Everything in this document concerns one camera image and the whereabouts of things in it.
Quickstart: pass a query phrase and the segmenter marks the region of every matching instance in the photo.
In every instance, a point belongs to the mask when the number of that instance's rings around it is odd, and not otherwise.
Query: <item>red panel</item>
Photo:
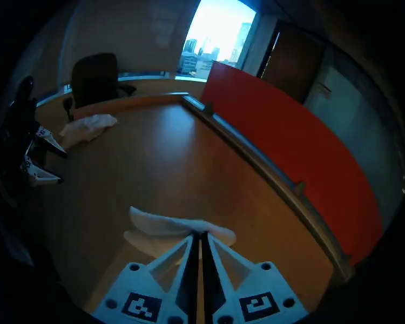
[[[202,94],[295,183],[322,215],[355,264],[382,235],[370,184],[354,157],[316,116],[281,90],[215,62]]]

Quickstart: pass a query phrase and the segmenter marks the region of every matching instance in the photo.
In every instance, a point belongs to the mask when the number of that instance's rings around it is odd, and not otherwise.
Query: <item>screw hole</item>
[[[131,265],[131,271],[138,271],[139,270],[139,265]]]
[[[232,324],[234,321],[234,319],[229,316],[229,315],[225,315],[225,316],[221,316],[218,319],[218,324]]]
[[[292,299],[292,298],[287,298],[286,300],[283,301],[283,305],[284,305],[286,308],[293,307],[294,304],[295,304],[295,301],[294,301],[294,299]]]
[[[110,308],[110,309],[117,308],[117,302],[116,302],[115,300],[113,300],[113,299],[107,299],[107,300],[105,301],[105,304],[106,304],[106,306],[107,306],[108,308]]]
[[[168,324],[183,324],[183,319],[178,316],[171,316],[168,318]]]
[[[272,268],[272,266],[270,264],[268,264],[268,263],[263,263],[261,265],[261,268],[264,269],[264,270],[269,270],[269,269]]]

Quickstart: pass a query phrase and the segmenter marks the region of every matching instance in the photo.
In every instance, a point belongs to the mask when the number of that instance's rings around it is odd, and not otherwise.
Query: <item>wooden desk surface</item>
[[[134,107],[116,117],[117,126],[69,149],[67,160],[49,156],[47,167],[65,181],[42,188],[45,243],[77,305],[94,310],[128,262],[152,260],[123,238],[131,229],[129,206],[232,229],[234,250],[252,262],[274,262],[307,310],[318,305],[331,263],[214,132],[180,104]]]

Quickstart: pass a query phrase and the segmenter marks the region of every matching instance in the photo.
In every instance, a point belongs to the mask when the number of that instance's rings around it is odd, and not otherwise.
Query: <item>white cloth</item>
[[[191,232],[209,232],[227,246],[233,245],[236,240],[235,233],[230,229],[204,220],[153,215],[135,207],[130,207],[129,216],[137,230],[126,231],[124,238],[140,251],[155,258],[163,255]]]
[[[107,127],[117,123],[115,117],[110,114],[97,114],[72,121],[64,126],[60,132],[61,146],[66,150],[80,141],[90,142],[98,137]]]

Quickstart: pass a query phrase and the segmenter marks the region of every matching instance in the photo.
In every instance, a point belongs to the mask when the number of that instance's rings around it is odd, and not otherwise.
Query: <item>office chair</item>
[[[63,100],[63,108],[69,121],[73,120],[71,109],[119,98],[118,89],[129,97],[136,90],[131,85],[119,85],[117,57],[113,53],[100,53],[79,60],[72,70],[71,87],[73,98]]]

